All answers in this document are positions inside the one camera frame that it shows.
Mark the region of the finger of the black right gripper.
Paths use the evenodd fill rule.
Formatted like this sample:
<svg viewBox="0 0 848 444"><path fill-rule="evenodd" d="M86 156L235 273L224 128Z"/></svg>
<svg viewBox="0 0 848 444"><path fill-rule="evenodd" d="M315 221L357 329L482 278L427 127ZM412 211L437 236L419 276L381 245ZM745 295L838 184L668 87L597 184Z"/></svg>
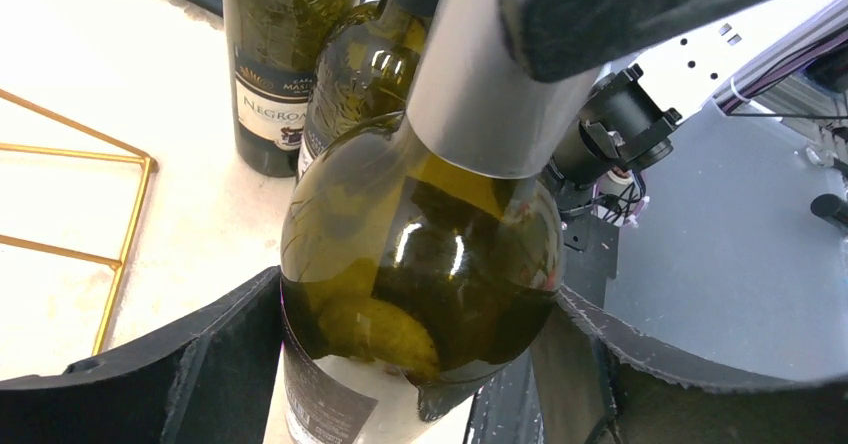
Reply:
<svg viewBox="0 0 848 444"><path fill-rule="evenodd" d="M497 0L510 57L554 83L767 0Z"/></svg>

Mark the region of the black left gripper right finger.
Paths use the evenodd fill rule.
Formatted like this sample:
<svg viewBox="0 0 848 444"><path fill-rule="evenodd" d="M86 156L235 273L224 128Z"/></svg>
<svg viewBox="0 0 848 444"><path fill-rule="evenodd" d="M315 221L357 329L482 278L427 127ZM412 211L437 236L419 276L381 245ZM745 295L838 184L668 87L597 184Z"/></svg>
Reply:
<svg viewBox="0 0 848 444"><path fill-rule="evenodd" d="M621 443L844 443L847 378L790 381L719 364L569 297L611 354Z"/></svg>

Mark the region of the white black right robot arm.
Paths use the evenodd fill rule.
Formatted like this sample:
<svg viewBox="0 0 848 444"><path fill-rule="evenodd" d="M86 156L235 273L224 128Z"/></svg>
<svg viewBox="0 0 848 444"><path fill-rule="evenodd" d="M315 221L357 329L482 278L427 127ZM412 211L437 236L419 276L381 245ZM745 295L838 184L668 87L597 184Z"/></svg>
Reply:
<svg viewBox="0 0 848 444"><path fill-rule="evenodd" d="M498 0L513 60L535 81L561 82L622 57L552 156L578 188L612 168L642 171L670 135L731 77L830 0Z"/></svg>

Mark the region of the dark green bottle right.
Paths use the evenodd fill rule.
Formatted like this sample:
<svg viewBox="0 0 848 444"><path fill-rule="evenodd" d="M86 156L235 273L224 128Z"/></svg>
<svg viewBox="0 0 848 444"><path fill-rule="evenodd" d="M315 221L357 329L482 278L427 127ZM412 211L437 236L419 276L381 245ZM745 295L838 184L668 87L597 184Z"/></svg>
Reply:
<svg viewBox="0 0 848 444"><path fill-rule="evenodd" d="M241 159L292 177L325 38L360 0L222 0Z"/></svg>

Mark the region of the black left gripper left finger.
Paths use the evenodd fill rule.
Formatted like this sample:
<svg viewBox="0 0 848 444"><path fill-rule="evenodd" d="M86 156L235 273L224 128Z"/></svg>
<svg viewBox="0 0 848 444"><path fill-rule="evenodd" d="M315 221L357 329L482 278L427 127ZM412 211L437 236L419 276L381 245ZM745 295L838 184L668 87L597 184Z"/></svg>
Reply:
<svg viewBox="0 0 848 444"><path fill-rule="evenodd" d="M1 384L4 443L260 443L282 342L272 266L53 376Z"/></svg>

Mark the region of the dark green bottle white label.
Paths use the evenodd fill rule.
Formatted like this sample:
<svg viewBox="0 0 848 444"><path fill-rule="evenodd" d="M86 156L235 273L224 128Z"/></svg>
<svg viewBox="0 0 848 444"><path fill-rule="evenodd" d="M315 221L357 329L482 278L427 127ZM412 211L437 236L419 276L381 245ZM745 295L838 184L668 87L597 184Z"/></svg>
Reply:
<svg viewBox="0 0 848 444"><path fill-rule="evenodd" d="M343 133L405 106L431 22L397 0L360 4L338 22L317 61L297 179Z"/></svg>

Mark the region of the olive bottle silver foil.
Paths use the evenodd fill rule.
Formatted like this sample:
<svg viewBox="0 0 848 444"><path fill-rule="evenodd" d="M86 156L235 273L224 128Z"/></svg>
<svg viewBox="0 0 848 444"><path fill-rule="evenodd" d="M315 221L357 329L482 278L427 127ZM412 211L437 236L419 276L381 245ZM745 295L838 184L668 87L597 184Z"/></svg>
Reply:
<svg viewBox="0 0 848 444"><path fill-rule="evenodd" d="M409 443L522 354L562 279L539 175L596 80L515 57L514 0L441 0L403 113L345 134L281 238L296 443Z"/></svg>

